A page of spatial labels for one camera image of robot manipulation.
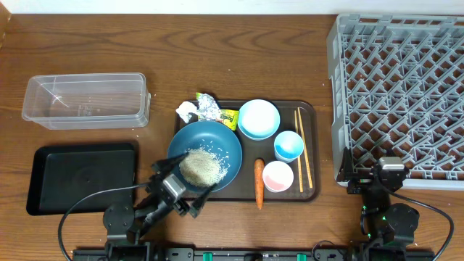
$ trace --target carrot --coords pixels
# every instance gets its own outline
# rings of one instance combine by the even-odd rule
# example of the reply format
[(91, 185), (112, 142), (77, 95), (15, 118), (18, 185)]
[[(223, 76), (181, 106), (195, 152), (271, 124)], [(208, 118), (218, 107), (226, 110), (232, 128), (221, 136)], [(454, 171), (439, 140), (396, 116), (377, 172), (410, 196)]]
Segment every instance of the carrot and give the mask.
[(264, 199), (264, 181), (262, 180), (262, 171), (264, 170), (264, 161), (256, 159), (254, 161), (254, 194), (256, 196), (256, 205), (258, 209), (262, 209), (262, 201)]

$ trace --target uncooked rice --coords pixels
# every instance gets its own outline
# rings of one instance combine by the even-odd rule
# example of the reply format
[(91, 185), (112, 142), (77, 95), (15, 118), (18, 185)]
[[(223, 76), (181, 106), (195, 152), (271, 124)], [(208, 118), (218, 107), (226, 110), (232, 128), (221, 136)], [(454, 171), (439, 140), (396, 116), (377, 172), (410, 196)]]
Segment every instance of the uncooked rice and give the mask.
[(216, 154), (204, 148), (189, 149), (188, 156), (180, 164), (182, 176), (197, 187), (209, 187), (219, 183), (227, 174)]

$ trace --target yellow packet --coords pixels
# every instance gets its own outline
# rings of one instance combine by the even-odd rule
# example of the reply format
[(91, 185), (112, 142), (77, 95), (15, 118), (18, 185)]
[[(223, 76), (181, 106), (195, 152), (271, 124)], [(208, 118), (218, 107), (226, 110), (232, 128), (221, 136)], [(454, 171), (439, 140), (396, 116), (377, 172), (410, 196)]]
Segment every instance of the yellow packet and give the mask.
[(237, 123), (239, 122), (239, 111), (221, 109), (219, 121), (234, 131), (237, 129)]

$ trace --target crumpled foil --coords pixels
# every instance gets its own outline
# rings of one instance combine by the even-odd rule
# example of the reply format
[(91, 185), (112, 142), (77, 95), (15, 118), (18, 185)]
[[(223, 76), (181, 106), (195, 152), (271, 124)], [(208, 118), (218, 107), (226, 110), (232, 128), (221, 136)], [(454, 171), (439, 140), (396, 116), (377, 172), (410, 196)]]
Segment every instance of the crumpled foil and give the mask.
[(199, 108), (197, 109), (195, 104), (184, 101), (179, 108), (175, 111), (179, 114), (179, 117), (185, 122), (189, 123), (192, 114), (198, 115), (198, 121), (204, 120), (220, 120), (220, 109), (214, 98), (209, 94), (196, 94)]
[(220, 109), (218, 103), (209, 94), (197, 94), (199, 108), (196, 111), (198, 114), (198, 121), (204, 120), (219, 120)]

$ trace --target gray dish rack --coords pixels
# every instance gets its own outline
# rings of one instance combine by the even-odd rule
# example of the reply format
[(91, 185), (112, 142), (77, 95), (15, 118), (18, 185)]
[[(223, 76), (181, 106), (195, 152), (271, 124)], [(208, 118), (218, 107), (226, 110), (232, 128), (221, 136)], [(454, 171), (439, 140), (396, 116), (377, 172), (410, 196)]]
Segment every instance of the gray dish rack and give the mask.
[(345, 147), (357, 172), (393, 149), (405, 188), (464, 190), (463, 17), (341, 14), (327, 57), (335, 177)]

